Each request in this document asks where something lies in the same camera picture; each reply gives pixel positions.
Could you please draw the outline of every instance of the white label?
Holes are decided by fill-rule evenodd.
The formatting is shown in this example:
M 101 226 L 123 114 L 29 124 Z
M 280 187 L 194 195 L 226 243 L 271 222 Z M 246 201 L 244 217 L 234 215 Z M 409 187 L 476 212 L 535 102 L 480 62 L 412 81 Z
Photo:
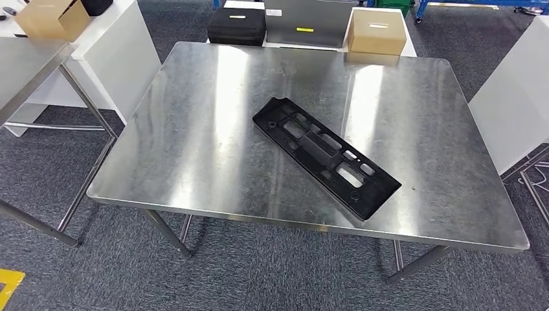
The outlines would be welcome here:
M 268 16 L 282 16 L 282 10 L 265 10 L 265 14 Z

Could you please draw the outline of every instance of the blue cart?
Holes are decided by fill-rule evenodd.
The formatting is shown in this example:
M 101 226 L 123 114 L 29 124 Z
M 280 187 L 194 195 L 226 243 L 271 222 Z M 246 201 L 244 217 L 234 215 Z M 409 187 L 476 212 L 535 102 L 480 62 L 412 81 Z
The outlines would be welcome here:
M 423 13 L 427 8 L 429 0 L 418 0 L 419 7 L 416 11 L 416 23 L 423 21 Z M 514 6 L 522 7 L 539 7 L 543 9 L 542 15 L 549 15 L 549 0 L 435 0 L 432 2 L 438 3 L 460 3 L 466 5 L 497 5 L 497 6 Z

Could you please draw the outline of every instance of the carpet floor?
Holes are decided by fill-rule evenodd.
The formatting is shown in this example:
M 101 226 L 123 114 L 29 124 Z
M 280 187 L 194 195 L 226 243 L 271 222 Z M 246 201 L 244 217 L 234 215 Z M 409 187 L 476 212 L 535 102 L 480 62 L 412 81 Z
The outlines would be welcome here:
M 210 1 L 139 5 L 162 60 L 177 41 L 206 40 Z M 448 59 L 468 100 L 531 21 L 508 7 L 429 7 L 421 25 L 406 17 L 418 56 Z M 53 106 L 39 121 L 94 123 L 84 109 Z M 106 139 L 0 130 L 0 197 L 56 225 Z M 6 310 L 545 310 L 549 231 L 524 186 L 506 187 L 530 250 L 458 250 L 397 285 L 385 282 L 395 270 L 388 240 L 197 217 L 185 260 L 135 209 L 84 199 L 68 228 L 83 241 L 74 249 L 0 216 L 0 268 L 27 274 Z M 175 230 L 183 222 L 162 216 Z M 403 243 L 405 263 L 429 248 Z

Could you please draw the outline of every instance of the black carrying case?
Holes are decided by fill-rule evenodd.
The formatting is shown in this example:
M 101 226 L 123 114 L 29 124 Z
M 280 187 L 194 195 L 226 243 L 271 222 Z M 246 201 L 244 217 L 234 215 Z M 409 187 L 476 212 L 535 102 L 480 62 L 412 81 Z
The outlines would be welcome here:
M 113 0 L 82 0 L 82 4 L 88 15 L 99 16 L 113 4 Z
M 208 22 L 210 43 L 262 46 L 265 12 L 253 8 L 219 8 Z

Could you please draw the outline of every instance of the green bin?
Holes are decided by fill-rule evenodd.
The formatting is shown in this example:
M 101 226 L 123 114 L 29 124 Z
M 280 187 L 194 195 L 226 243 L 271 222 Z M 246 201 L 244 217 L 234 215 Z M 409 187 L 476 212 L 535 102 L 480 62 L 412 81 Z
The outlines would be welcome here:
M 375 0 L 376 8 L 399 8 L 402 11 L 402 16 L 406 17 L 410 9 L 410 0 Z

